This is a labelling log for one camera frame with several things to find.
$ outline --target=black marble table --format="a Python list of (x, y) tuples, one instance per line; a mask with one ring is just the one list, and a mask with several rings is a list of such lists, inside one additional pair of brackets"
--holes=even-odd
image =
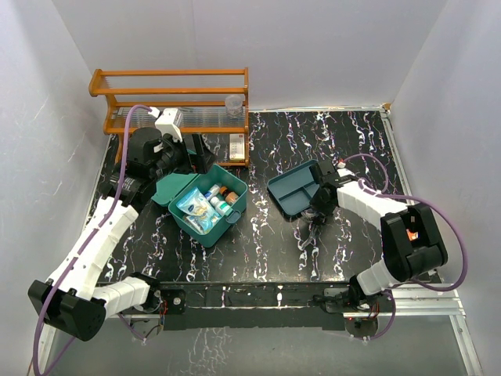
[[(227, 157), (227, 138), (207, 139), (219, 160)], [(112, 138), (101, 181), (110, 175), (116, 150)], [(178, 283), (346, 281), (380, 259), (376, 229), (337, 209), (314, 243), (300, 251), (309, 224), (285, 218), (266, 183), (310, 159), (337, 161), (357, 153), (377, 156), (390, 176), (389, 190), (402, 192), (379, 111), (252, 113), (250, 167), (230, 169), (248, 185), (242, 219), (214, 247), (204, 248), (164, 208), (149, 203), (115, 248), (99, 282), (113, 283), (136, 271)], [(358, 159), (348, 167), (374, 186), (383, 186), (384, 175), (373, 161)]]

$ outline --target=white wall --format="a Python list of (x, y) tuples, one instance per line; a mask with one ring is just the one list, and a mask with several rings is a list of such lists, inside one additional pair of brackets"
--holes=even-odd
[(250, 69), (250, 106), (392, 102), (445, 0), (53, 0), (89, 69)]
[(0, 2), (0, 374), (25, 374), (27, 297), (72, 248), (106, 145), (91, 75), (49, 0)]
[[(466, 238), (470, 270), (460, 296), (487, 375), (501, 365), (499, 20), (499, 1), (449, 1), (391, 114), (414, 193), (450, 213)], [(460, 268), (451, 253), (449, 281)]]

